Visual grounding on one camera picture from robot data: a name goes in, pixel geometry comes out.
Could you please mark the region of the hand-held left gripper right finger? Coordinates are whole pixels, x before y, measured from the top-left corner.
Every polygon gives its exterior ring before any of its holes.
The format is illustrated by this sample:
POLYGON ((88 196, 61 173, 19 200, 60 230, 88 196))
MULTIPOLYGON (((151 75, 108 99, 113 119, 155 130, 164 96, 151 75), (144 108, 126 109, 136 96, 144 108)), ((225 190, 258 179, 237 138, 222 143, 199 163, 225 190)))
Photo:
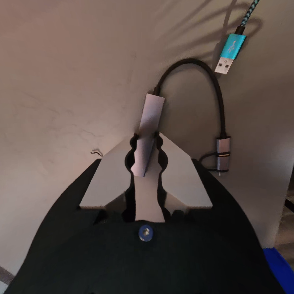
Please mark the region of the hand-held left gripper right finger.
POLYGON ((210 210, 213 204, 192 158, 162 133, 156 135, 158 164, 157 200, 163 215, 174 211, 210 210))

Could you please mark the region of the blue bin with marker label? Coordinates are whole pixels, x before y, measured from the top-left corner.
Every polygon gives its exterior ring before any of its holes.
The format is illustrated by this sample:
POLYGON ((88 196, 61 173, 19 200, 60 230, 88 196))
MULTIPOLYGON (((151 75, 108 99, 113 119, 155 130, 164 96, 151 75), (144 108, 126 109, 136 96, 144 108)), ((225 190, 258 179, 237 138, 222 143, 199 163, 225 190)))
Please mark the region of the blue bin with marker label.
POLYGON ((275 278, 287 294, 294 293, 294 272, 275 248, 265 248, 263 253, 275 278))

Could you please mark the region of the grey usb hub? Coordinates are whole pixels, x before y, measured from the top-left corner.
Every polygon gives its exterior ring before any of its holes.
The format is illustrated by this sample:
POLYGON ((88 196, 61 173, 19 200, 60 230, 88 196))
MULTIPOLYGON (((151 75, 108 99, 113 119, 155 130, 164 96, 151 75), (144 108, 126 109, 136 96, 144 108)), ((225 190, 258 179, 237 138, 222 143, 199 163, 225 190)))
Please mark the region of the grey usb hub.
POLYGON ((229 171, 230 137, 226 133, 225 107, 219 82, 214 72, 206 63, 195 58, 186 58, 172 64, 159 79, 157 85, 153 90, 153 94, 146 94, 140 126, 138 130, 137 149, 134 153, 134 165, 131 168, 135 176, 144 177, 150 161, 155 140, 155 134, 157 133, 161 113, 165 102, 165 99, 160 96, 161 87, 167 77, 174 70, 187 64, 196 65, 207 73, 215 90, 219 107, 220 135, 216 139, 216 151, 201 156, 199 162, 202 162, 208 157, 215 156, 216 167, 206 169, 208 171, 218 172, 219 174, 229 171))

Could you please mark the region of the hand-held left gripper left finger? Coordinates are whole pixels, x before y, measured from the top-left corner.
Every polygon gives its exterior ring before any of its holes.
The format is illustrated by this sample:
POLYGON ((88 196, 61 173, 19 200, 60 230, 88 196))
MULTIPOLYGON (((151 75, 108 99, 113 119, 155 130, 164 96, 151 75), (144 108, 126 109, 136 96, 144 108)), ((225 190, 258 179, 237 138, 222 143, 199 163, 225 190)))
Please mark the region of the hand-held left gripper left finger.
POLYGON ((137 134, 125 137, 102 158, 80 202, 82 209, 135 209, 134 151, 137 134))

